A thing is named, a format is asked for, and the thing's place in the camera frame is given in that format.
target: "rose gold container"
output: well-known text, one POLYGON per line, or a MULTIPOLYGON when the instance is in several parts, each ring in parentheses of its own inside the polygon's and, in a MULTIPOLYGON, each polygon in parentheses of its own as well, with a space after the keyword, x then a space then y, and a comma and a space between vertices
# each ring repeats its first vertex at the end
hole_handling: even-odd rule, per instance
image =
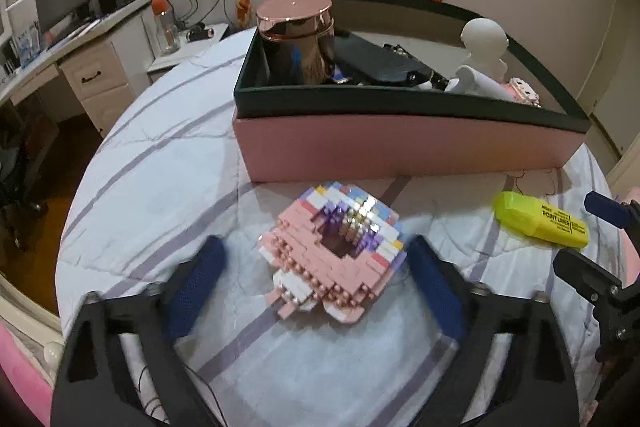
POLYGON ((267 0, 256 10, 269 83, 316 86, 334 74, 331 0, 267 0))

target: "desk drawer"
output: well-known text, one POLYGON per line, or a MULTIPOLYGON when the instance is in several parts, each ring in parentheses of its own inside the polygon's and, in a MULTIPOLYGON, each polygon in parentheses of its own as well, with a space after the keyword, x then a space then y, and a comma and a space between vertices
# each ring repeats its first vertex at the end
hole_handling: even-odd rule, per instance
POLYGON ((129 86, 121 86, 84 100, 82 105, 104 138, 135 99, 129 86))
POLYGON ((127 84, 127 75, 110 42, 80 52, 61 68, 80 101, 127 84))

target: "brown floor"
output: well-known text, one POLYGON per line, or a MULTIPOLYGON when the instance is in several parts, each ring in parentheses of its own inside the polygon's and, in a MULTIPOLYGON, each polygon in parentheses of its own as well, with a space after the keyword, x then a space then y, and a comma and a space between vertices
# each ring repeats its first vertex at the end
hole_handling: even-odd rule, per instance
POLYGON ((49 212, 39 219, 11 213, 21 222, 28 250, 17 250, 12 238, 5 237, 2 247, 6 263, 0 266, 18 290, 55 314, 58 314, 58 304, 54 276, 60 236, 82 174, 102 141, 87 116, 66 120, 59 126, 60 134, 32 192, 34 199, 47 201, 49 212))

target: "building block toy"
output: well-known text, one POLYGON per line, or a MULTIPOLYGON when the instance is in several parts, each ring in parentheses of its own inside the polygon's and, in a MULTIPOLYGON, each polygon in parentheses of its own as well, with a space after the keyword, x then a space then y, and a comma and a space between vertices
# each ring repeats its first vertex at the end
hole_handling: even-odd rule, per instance
POLYGON ((269 306, 286 319, 322 302, 338 322, 353 324, 378 298, 406 258, 399 216, 354 185, 310 188, 258 238, 277 268, 269 306))

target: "figurine head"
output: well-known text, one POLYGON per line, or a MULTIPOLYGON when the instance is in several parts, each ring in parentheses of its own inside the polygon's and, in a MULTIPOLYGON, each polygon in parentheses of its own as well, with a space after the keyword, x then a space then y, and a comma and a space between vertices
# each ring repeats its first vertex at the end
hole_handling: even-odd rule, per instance
POLYGON ((462 29, 460 39, 469 53, 483 62, 500 59, 509 46, 507 34, 491 19, 469 21, 462 29))

